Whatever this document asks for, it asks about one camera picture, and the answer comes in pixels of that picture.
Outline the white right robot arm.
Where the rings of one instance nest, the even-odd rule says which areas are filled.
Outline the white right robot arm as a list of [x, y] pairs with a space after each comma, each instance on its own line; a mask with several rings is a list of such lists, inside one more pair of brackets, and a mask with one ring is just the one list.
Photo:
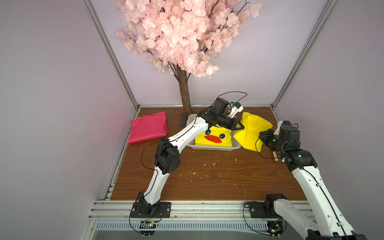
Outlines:
[[318, 165], [309, 151], [301, 149], [300, 131], [281, 121], [276, 131], [268, 129], [258, 137], [276, 153], [303, 190], [315, 216], [310, 220], [282, 194], [267, 195], [264, 209], [285, 220], [304, 240], [365, 240], [344, 217], [328, 191]]

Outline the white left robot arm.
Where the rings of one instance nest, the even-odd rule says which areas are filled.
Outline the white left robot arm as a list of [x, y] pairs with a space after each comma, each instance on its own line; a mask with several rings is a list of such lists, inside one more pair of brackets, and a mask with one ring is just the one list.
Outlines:
[[244, 125], [236, 117], [236, 114], [243, 109], [239, 102], [230, 103], [218, 97], [211, 106], [198, 112], [194, 120], [180, 132], [168, 139], [159, 140], [155, 152], [154, 174], [147, 190], [138, 195], [138, 202], [147, 209], [147, 212], [158, 205], [169, 176], [180, 166], [180, 154], [184, 148], [198, 135], [205, 133], [213, 126], [230, 131], [243, 130]]

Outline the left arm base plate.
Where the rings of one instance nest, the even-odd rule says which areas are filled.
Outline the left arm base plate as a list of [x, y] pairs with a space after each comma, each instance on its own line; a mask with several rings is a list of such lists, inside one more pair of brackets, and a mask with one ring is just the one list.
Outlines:
[[153, 206], [146, 203], [135, 202], [133, 204], [130, 217], [138, 218], [169, 218], [171, 214], [171, 202], [158, 202]]

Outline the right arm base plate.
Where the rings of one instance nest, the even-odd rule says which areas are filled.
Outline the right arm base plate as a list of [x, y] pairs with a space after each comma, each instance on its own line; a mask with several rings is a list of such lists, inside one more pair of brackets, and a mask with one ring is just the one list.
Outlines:
[[264, 202], [246, 202], [245, 209], [248, 209], [252, 219], [279, 219], [279, 216], [273, 207]]

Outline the plain yellow raincoat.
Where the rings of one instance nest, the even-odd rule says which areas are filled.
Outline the plain yellow raincoat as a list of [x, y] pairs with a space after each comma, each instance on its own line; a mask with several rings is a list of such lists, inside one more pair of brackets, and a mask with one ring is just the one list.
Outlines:
[[273, 124], [248, 112], [243, 113], [241, 123], [245, 128], [235, 131], [234, 138], [244, 149], [261, 152], [263, 142], [259, 139], [260, 132], [271, 129]]

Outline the pink raincoat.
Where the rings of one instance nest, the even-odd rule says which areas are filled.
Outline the pink raincoat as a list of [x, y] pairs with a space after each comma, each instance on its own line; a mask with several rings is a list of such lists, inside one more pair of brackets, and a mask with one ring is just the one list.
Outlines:
[[147, 140], [165, 137], [168, 134], [167, 115], [159, 112], [143, 115], [131, 121], [131, 132], [128, 143], [134, 144]]

